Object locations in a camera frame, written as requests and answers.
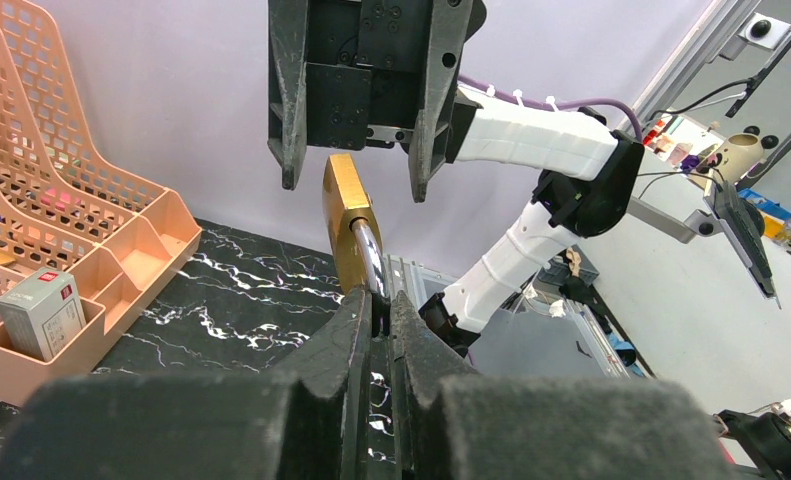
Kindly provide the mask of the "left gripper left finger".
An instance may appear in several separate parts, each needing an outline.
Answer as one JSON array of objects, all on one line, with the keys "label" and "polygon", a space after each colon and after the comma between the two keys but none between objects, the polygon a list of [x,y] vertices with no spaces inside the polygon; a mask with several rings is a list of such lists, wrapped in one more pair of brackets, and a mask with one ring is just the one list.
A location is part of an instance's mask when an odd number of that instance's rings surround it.
[{"label": "left gripper left finger", "polygon": [[86,375],[39,388],[0,479],[364,479],[373,297],[260,373]]}]

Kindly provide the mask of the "small brass padlock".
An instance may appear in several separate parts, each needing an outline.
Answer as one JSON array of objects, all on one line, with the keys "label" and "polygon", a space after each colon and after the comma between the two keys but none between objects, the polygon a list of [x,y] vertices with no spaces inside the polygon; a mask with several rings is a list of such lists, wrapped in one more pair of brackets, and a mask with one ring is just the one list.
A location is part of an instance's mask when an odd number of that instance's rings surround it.
[{"label": "small brass padlock", "polygon": [[390,297],[380,230],[351,155],[328,157],[322,202],[340,287],[348,293],[364,286],[375,304],[387,309]]}]

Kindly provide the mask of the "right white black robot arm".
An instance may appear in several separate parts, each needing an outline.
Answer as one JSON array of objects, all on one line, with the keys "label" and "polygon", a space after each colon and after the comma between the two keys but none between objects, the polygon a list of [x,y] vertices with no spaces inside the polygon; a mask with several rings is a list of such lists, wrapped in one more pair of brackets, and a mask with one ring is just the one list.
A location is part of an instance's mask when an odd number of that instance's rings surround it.
[{"label": "right white black robot arm", "polygon": [[540,173],[520,216],[459,279],[419,308],[459,354],[550,259],[612,229],[642,162],[638,135],[612,130],[584,105],[539,104],[462,75],[481,1],[271,1],[268,147],[282,185],[297,186],[309,147],[331,150],[323,207],[339,284],[364,287],[375,334],[390,327],[378,222],[352,153],[402,148],[412,197],[454,162],[488,161]]}]

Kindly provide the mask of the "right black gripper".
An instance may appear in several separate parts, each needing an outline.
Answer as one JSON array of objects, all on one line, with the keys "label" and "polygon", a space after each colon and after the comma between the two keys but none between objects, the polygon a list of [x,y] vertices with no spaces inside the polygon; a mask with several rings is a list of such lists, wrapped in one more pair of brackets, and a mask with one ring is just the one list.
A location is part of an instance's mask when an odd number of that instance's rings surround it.
[{"label": "right black gripper", "polygon": [[475,117],[457,76],[486,17],[482,1],[270,1],[267,145],[282,188],[297,187],[309,146],[401,145],[424,202]]}]

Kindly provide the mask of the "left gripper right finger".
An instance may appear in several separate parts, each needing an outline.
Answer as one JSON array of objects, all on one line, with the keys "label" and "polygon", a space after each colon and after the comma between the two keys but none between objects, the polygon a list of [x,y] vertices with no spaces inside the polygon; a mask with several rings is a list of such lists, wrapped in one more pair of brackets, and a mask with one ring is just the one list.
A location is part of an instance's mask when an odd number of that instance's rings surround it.
[{"label": "left gripper right finger", "polygon": [[672,382],[493,377],[391,304],[395,458],[403,479],[729,479],[711,418]]}]

